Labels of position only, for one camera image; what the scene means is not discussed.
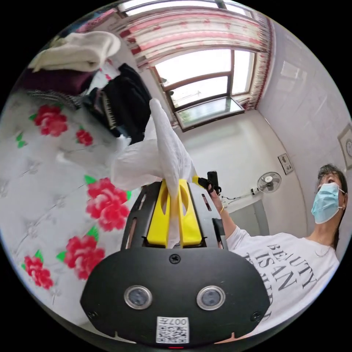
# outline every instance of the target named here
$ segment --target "red floral curtain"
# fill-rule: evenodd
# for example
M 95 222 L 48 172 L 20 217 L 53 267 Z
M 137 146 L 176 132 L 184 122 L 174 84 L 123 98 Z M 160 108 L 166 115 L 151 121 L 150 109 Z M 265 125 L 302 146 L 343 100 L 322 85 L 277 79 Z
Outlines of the red floral curtain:
M 104 23 L 112 14 L 116 14 L 117 10 L 115 8 L 112 8 L 110 10 L 107 10 L 106 12 L 102 13 L 99 17 L 91 19 L 87 23 L 83 24 L 81 27 L 79 27 L 76 32 L 77 33 L 87 33 L 93 31 L 97 26 L 101 25 Z
M 265 84 L 268 79 L 268 73 L 270 68 L 271 60 L 271 48 L 272 48 L 272 27 L 270 20 L 264 15 L 253 11 L 253 19 L 260 24 L 260 27 L 265 33 L 265 50 L 260 50 L 256 55 L 256 61 L 253 67 L 252 74 L 252 85 L 249 91 L 249 98 L 246 103 L 243 104 L 245 110 L 256 109 L 259 100 L 263 94 Z
M 114 33 L 124 39 L 140 68 L 171 54 L 207 48 L 270 51 L 266 18 L 222 9 L 178 7 L 144 12 L 121 20 Z

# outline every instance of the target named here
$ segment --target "picture frame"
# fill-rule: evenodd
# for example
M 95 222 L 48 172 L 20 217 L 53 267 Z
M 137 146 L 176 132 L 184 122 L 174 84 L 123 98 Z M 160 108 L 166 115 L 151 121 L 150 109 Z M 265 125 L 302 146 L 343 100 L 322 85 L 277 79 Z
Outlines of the picture frame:
M 278 156 L 278 158 L 283 168 L 283 171 L 285 172 L 285 175 L 288 175 L 289 173 L 294 171 L 293 166 L 290 162 L 290 159 L 286 153 L 281 154 L 280 156 Z
M 349 123 L 337 136 L 342 154 L 344 156 L 346 170 L 352 169 L 352 124 Z

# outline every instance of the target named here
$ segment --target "maroon cloth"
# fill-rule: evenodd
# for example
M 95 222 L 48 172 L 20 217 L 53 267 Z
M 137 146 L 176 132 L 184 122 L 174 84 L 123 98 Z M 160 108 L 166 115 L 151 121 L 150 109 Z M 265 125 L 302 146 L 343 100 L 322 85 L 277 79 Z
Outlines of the maroon cloth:
M 26 69 L 18 85 L 27 90 L 55 91 L 76 96 L 89 88 L 95 73 L 74 70 L 40 70 L 33 73 L 31 69 Z

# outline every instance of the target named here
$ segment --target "floral bedsheet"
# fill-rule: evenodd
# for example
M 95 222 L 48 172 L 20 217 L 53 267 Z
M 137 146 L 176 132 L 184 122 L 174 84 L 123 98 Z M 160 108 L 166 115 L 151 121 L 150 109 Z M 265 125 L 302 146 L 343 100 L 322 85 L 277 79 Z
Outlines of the floral bedsheet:
M 110 182 L 117 139 L 77 112 L 17 92 L 0 120 L 0 231 L 27 289 L 81 325 L 79 300 L 103 258 L 119 251 L 140 190 Z

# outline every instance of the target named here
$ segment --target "camera lens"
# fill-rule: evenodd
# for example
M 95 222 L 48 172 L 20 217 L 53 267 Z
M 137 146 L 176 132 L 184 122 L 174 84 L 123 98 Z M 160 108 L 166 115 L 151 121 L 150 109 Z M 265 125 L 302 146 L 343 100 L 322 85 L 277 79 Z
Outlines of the camera lens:
M 125 291 L 125 302 L 133 309 L 146 309 L 151 305 L 151 292 L 143 286 L 131 286 Z
M 197 295 L 198 306 L 206 311 L 218 309 L 224 302 L 225 292 L 217 286 L 204 287 Z

